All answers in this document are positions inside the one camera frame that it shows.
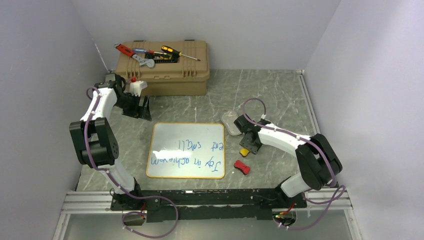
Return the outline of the yellow bone shaped eraser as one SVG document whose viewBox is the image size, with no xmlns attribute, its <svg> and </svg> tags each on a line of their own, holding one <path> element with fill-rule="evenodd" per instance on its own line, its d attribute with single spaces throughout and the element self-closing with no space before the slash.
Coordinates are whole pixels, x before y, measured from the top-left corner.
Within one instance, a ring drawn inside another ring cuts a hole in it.
<svg viewBox="0 0 424 240">
<path fill-rule="evenodd" d="M 248 149 L 246 149 L 246 148 L 242 148 L 242 149 L 239 151 L 239 154 L 240 154 L 243 158 L 247 157 L 249 153 L 250 153 L 250 151 L 249 151 Z"/>
</svg>

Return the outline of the red bone shaped eraser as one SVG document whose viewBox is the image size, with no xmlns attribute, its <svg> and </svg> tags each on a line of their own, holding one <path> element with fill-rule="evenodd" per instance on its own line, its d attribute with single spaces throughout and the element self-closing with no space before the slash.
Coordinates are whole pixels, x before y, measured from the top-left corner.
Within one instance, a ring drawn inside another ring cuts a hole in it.
<svg viewBox="0 0 424 240">
<path fill-rule="evenodd" d="M 239 170 L 244 175 L 248 175 L 251 171 L 251 168 L 240 160 L 236 160 L 233 166 L 235 169 Z"/>
</svg>

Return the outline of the yellow framed whiteboard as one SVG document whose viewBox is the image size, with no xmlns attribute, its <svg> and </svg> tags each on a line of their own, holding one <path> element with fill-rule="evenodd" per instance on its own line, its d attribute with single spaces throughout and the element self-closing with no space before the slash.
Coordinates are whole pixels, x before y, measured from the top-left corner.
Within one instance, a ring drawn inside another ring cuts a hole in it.
<svg viewBox="0 0 424 240">
<path fill-rule="evenodd" d="M 222 124 L 158 122 L 154 125 L 146 167 L 148 177 L 222 179 L 225 166 Z"/>
</svg>

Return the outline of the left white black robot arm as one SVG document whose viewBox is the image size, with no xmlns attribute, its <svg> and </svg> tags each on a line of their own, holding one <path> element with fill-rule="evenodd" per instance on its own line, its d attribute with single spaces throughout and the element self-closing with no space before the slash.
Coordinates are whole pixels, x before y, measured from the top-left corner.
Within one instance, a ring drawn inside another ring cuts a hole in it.
<svg viewBox="0 0 424 240">
<path fill-rule="evenodd" d="M 116 73 L 105 75 L 105 81 L 86 90 L 91 100 L 83 117 L 70 123 L 69 132 L 76 156 L 81 165 L 102 173 L 112 184 L 114 193 L 131 210 L 144 203 L 140 186 L 118 160 L 118 140 L 109 124 L 113 107 L 122 115 L 135 119 L 152 120 L 150 98 L 142 96 L 148 87 L 145 81 L 135 77 L 125 79 Z"/>
</svg>

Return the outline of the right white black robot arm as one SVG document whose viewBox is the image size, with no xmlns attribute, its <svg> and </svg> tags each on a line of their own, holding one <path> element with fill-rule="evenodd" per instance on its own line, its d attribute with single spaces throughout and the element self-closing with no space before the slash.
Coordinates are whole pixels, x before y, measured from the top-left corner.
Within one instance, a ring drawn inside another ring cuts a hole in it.
<svg viewBox="0 0 424 240">
<path fill-rule="evenodd" d="M 295 196 L 333 185 L 343 170 L 337 154 L 327 138 L 317 133 L 313 136 L 293 133 L 268 120 L 254 122 L 245 116 L 234 120 L 235 127 L 243 134 L 240 146 L 251 154 L 257 154 L 263 145 L 282 150 L 297 160 L 299 172 L 281 182 L 275 194 L 276 203 L 289 207 Z"/>
</svg>

